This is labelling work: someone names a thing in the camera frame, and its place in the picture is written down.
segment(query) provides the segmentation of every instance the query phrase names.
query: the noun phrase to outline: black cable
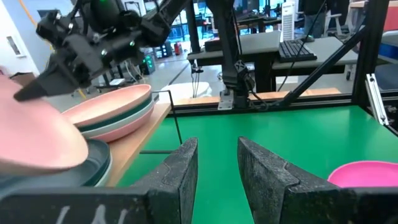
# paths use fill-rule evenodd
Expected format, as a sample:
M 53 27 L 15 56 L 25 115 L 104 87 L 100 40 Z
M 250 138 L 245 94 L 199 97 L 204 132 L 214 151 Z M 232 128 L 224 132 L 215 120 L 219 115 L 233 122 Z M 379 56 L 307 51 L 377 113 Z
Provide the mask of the black cable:
M 318 12 L 317 12 L 317 15 L 315 16 L 315 20 L 312 22 L 311 27 L 310 27 L 310 29 L 308 30 L 308 33 L 305 35 L 305 38 L 304 38 L 304 40 L 303 40 L 303 43 L 301 44 L 300 49 L 298 50 L 297 54 L 295 55 L 295 57 L 294 57 L 294 59 L 293 59 L 293 62 L 292 62 L 292 65 L 290 66 L 289 71 L 287 72 L 287 75 L 286 75 L 284 81 L 282 82 L 282 84 L 281 84 L 280 87 L 278 88 L 278 91 L 280 91 L 280 90 L 282 89 L 282 87 L 285 85 L 285 82 L 286 82 L 287 78 L 288 78 L 289 76 L 291 76 L 294 63 L 297 61 L 297 59 L 298 59 L 298 57 L 299 57 L 299 55 L 300 55 L 301 50 L 304 48 L 304 45 L 305 45 L 305 43 L 306 43 L 306 41 L 307 41 L 307 39 L 308 39 L 308 36 L 310 35 L 310 33 L 312 33 L 313 27 L 314 27 L 315 22 L 317 21 L 317 19 L 318 19 L 320 13 L 322 12 L 322 10 L 325 9 L 326 1 L 327 1 L 327 0 L 324 0 L 323 3 L 322 3 L 322 5 L 321 5 L 321 7 L 319 8 L 319 10 L 318 10 Z

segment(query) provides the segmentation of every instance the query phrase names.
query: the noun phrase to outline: green table surface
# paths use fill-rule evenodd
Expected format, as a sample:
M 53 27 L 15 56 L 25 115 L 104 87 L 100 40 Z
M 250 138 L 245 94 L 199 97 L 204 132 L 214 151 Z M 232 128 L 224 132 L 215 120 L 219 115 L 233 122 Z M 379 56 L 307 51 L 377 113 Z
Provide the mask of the green table surface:
M 196 116 L 178 122 L 183 140 L 197 137 L 199 142 L 196 224 L 253 223 L 238 171 L 239 136 L 324 179 L 353 161 L 398 162 L 398 139 L 356 106 Z M 172 150 L 178 145 L 174 120 L 166 119 L 144 150 Z M 166 157 L 141 154 L 119 186 L 133 184 Z

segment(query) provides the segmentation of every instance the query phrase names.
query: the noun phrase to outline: black metal frame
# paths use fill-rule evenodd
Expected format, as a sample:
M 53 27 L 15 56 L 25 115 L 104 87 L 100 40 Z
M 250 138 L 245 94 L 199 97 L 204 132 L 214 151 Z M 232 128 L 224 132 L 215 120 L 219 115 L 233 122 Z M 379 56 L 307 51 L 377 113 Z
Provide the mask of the black metal frame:
M 348 42 L 340 47 L 330 58 L 315 69 L 312 74 L 295 90 L 295 94 L 290 93 L 286 98 L 291 98 L 282 103 L 278 107 L 270 107 L 267 111 L 284 111 L 284 110 L 304 110 L 313 108 L 326 108 L 336 106 L 358 105 L 367 113 L 371 114 L 368 109 L 369 99 L 366 93 L 365 79 L 366 74 L 374 73 L 381 35 L 383 33 L 384 21 L 386 19 L 388 0 L 370 0 L 367 3 L 366 20 L 364 27 L 359 30 Z M 328 73 L 330 69 L 335 68 L 335 63 L 351 50 L 354 45 L 361 43 L 359 57 L 356 69 L 356 78 L 354 80 L 354 88 L 352 94 L 341 95 L 325 95 L 325 96 L 308 96 L 298 97 L 302 92 L 308 89 L 319 77 Z M 398 103 L 398 91 L 384 91 L 381 93 L 385 104 Z M 277 103 L 279 99 L 265 100 L 267 103 Z M 260 105 L 260 101 L 254 101 L 255 105 Z M 207 103 L 199 105 L 182 105 L 176 106 L 177 116 L 201 116 L 213 114 L 238 114 L 238 113 L 255 113 L 264 112 L 254 109 L 233 109 L 229 111 L 219 111 L 217 103 Z M 395 135 L 397 131 L 387 126 Z

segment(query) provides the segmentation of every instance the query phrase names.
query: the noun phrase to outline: keyboard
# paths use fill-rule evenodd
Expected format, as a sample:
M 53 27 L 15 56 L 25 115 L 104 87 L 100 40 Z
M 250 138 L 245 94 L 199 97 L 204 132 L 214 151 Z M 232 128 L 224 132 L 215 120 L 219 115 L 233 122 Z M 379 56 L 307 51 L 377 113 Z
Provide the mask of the keyboard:
M 256 14 L 244 14 L 244 15 L 241 15 L 241 16 L 237 17 L 236 20 L 237 21 L 243 21 L 243 20 L 246 20 L 246 19 L 258 19 L 258 18 L 260 18 L 260 16 L 256 15 Z
M 316 60 L 317 56 L 304 44 L 300 51 L 300 55 L 296 57 L 299 52 L 302 40 L 285 40 L 279 45 L 279 61 L 280 62 L 302 62 L 309 60 Z

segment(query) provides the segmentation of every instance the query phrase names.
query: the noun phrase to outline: pink plate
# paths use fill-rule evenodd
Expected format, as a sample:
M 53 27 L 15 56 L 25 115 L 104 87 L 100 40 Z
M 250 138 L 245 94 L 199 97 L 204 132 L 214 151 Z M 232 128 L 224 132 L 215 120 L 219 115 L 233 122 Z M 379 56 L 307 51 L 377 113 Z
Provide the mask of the pink plate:
M 84 162 L 88 146 L 79 130 L 45 100 L 16 101 L 20 89 L 0 77 L 0 173 L 49 174 Z
M 99 136 L 94 136 L 91 139 L 102 140 L 104 142 L 111 142 L 132 133 L 133 131 L 140 128 L 143 124 L 145 124 L 149 120 L 154 110 L 154 107 L 155 105 L 146 114 L 144 114 L 142 117 L 138 118 L 137 120 L 119 129 L 113 130 L 111 132 L 100 134 Z
M 84 101 L 63 115 L 75 126 L 87 126 L 126 112 L 148 99 L 149 95 L 150 85 L 129 86 Z
M 339 187 L 398 187 L 398 164 L 358 161 L 333 171 L 328 181 Z

